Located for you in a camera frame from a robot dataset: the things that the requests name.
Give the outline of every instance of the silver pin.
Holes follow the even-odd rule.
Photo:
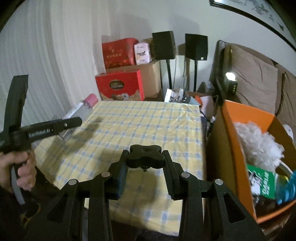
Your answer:
[[[71,179],[69,182],[68,182],[68,184],[69,185],[75,185],[77,183],[77,180],[76,179]]]
[[[110,176],[110,172],[103,172],[102,173],[102,177],[108,177],[108,176]]]
[[[222,181],[221,179],[216,179],[216,180],[215,180],[215,183],[216,183],[217,185],[222,185],[222,184],[223,184],[223,181]]]
[[[181,176],[184,177],[184,178],[188,178],[188,177],[190,177],[190,173],[182,172]]]

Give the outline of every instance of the yellow tablecloth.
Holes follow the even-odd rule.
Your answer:
[[[86,181],[107,171],[133,144],[160,145],[184,171],[204,177],[199,108],[164,102],[101,102],[66,143],[51,137],[38,145],[37,167],[61,189],[72,178]],[[121,199],[110,200],[110,216],[177,236],[181,205],[168,195],[162,169],[129,169]]]

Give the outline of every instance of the couch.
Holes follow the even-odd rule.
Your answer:
[[[234,72],[236,94],[228,94],[224,75]],[[210,81],[221,100],[231,100],[275,114],[296,137],[296,77],[265,55],[238,44],[218,41]]]

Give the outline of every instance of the pink cap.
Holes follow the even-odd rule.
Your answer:
[[[85,98],[84,103],[87,103],[89,107],[94,107],[96,103],[98,103],[98,97],[95,94],[90,94]]]

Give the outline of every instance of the finger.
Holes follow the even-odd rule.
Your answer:
[[[37,171],[35,169],[35,166],[29,165],[28,163],[23,165],[17,170],[17,173],[20,177],[25,177],[25,176],[36,176]]]
[[[36,165],[36,157],[35,157],[34,151],[31,151],[29,153],[29,158],[27,160],[27,164],[29,164],[31,166],[35,166]]]
[[[34,185],[30,183],[30,184],[28,184],[26,186],[23,186],[23,189],[25,191],[31,191],[33,187],[34,187]]]
[[[23,152],[16,152],[14,163],[15,164],[20,164],[22,162],[27,161],[28,158],[29,158],[29,154],[27,152],[25,152],[25,151],[23,151]]]
[[[19,164],[28,159],[29,155],[27,152],[10,152],[6,155],[1,156],[1,167],[8,167],[12,164]]]
[[[36,177],[32,175],[17,179],[17,185],[20,188],[27,186],[29,184],[35,185],[35,182],[36,182]]]
[[[14,159],[15,159],[15,152],[10,152],[6,155],[2,154],[1,155],[1,162],[0,162],[0,165],[1,167],[7,167],[11,164],[14,163]]]

